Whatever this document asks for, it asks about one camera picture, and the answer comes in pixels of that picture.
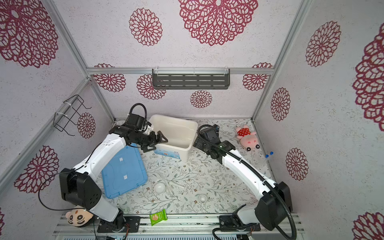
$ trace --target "table surface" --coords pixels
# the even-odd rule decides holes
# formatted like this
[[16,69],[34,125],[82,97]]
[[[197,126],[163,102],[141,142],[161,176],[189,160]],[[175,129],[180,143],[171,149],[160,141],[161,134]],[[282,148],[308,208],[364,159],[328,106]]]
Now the table surface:
[[[230,141],[239,149],[245,159],[267,177],[271,177],[267,160],[261,149],[247,152],[236,138],[235,128],[248,125],[255,131],[250,119],[201,119],[194,120],[199,126],[203,124],[220,126],[219,136],[222,141]],[[207,157],[197,148],[192,147],[187,161],[157,155],[153,152],[140,154],[148,175],[143,185],[122,194],[109,202],[122,209],[125,214],[150,214],[166,209],[168,214],[190,213],[229,213],[243,204],[257,202],[255,196],[231,170]],[[157,194],[154,185],[163,182],[164,174],[168,181],[172,180],[184,189],[170,186],[170,192]],[[103,190],[101,175],[96,180]],[[199,195],[205,194],[207,202],[199,202]]]

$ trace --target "blue label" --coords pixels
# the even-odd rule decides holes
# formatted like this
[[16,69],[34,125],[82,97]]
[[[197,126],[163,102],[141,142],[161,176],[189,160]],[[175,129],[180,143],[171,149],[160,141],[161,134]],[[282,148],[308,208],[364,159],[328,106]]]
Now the blue label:
[[176,151],[170,151],[165,149],[155,149],[153,150],[153,152],[156,154],[167,156],[167,157],[180,159],[179,152],[176,152]]

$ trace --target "lid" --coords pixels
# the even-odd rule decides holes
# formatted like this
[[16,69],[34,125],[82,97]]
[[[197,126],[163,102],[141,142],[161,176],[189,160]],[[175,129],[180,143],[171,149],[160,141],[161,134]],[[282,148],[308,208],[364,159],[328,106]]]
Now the lid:
[[139,150],[129,146],[116,153],[101,173],[105,196],[109,199],[138,188],[148,179]]

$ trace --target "white plastic storage bin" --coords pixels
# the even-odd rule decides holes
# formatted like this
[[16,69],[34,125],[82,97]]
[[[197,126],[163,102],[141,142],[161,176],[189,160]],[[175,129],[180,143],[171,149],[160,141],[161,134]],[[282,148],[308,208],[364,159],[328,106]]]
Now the white plastic storage bin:
[[196,136],[197,122],[158,114],[153,115],[149,122],[155,132],[161,131],[168,139],[167,143],[156,145],[155,153],[188,160],[189,150]]

